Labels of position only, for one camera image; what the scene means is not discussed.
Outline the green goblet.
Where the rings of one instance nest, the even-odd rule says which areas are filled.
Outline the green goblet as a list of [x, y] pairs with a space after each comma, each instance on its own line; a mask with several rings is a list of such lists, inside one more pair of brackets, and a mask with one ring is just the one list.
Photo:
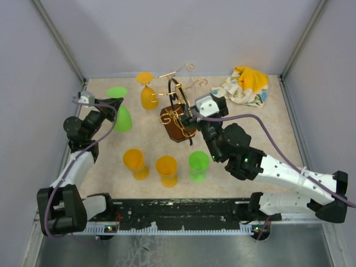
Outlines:
[[[107, 90], [107, 95], [109, 98], [124, 98], [127, 95], [127, 89], [125, 87], [111, 87]], [[121, 104], [114, 130], [116, 132], [128, 132], [131, 129], [132, 121], [130, 112]]]
[[209, 156], [203, 151], [195, 151], [189, 156], [189, 177], [193, 182], [201, 183], [206, 179], [210, 165]]

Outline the yellow plastic goblet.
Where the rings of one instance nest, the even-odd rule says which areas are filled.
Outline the yellow plastic goblet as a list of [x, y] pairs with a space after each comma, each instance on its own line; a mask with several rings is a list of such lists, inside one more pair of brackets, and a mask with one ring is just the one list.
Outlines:
[[155, 90], [149, 86], [153, 79], [154, 76], [150, 72], [141, 72], [136, 76], [136, 81], [144, 86], [140, 100], [142, 107], [146, 110], [154, 110], [159, 104]]

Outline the clear wine glass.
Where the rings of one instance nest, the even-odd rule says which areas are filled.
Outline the clear wine glass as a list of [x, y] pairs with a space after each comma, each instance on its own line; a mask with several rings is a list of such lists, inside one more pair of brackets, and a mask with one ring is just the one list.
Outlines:
[[195, 66], [193, 63], [186, 63], [185, 66], [186, 66], [187, 72], [189, 73], [189, 79], [188, 79], [185, 87], [189, 87], [189, 86], [193, 85], [193, 83], [194, 83], [193, 79], [192, 79], [192, 74], [193, 74]]

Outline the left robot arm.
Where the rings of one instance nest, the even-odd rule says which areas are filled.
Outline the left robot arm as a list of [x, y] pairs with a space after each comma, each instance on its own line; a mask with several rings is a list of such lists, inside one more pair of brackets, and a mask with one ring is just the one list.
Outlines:
[[116, 125], [123, 98], [99, 100], [80, 93], [72, 101], [91, 110], [83, 120], [77, 116], [65, 119], [63, 129], [69, 140], [70, 158], [59, 177], [37, 193], [41, 229], [51, 238], [82, 232], [94, 217], [108, 221], [116, 213], [110, 194], [98, 193], [83, 199], [78, 190], [99, 156], [98, 141], [93, 137], [104, 120]]

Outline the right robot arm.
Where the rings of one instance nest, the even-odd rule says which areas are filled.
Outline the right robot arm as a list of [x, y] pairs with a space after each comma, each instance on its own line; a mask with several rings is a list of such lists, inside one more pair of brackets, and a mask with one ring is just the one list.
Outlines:
[[250, 197], [249, 215], [255, 220], [275, 214], [314, 214], [328, 223], [345, 221], [348, 174], [337, 171], [322, 174], [296, 167], [285, 156], [280, 161], [251, 147], [251, 136], [236, 123], [224, 126], [239, 116], [229, 116], [224, 97], [211, 93], [181, 105], [180, 122], [201, 132], [213, 161], [227, 163], [225, 170], [239, 180], [267, 182], [289, 189], [289, 193], [255, 192]]

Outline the yellow floral cloth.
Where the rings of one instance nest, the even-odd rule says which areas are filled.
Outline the yellow floral cloth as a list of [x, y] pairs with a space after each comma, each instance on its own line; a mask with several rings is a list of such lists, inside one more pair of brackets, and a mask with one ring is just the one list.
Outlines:
[[268, 93], [268, 75], [246, 66], [234, 68], [222, 85], [212, 87], [215, 97], [225, 97], [238, 105], [263, 107]]

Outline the green goblet front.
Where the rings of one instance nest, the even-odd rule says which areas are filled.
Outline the green goblet front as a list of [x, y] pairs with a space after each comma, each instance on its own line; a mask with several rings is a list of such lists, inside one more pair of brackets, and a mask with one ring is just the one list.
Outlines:
[[201, 183], [206, 179], [210, 165], [209, 156], [203, 151], [195, 151], [189, 156], [189, 177], [193, 182]]

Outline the yellow goblet front left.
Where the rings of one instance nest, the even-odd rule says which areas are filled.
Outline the yellow goblet front left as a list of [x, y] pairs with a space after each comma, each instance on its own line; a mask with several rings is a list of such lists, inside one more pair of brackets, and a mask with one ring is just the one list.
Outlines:
[[124, 165], [131, 171], [136, 180], [144, 180], [149, 176], [143, 153], [139, 149], [129, 149], [123, 155]]

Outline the yellow goblet front middle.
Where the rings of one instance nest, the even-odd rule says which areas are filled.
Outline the yellow goblet front middle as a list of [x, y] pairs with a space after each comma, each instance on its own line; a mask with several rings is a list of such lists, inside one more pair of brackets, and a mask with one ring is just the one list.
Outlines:
[[160, 157], [155, 166], [164, 187], [171, 188], [177, 184], [177, 162], [172, 156]]

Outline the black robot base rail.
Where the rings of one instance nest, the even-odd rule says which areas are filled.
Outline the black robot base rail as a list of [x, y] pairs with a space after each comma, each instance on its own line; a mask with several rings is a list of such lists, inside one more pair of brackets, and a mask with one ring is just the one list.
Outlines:
[[112, 211], [90, 222], [113, 222], [120, 230], [237, 230], [240, 223], [265, 221], [268, 216], [249, 198], [114, 199]]

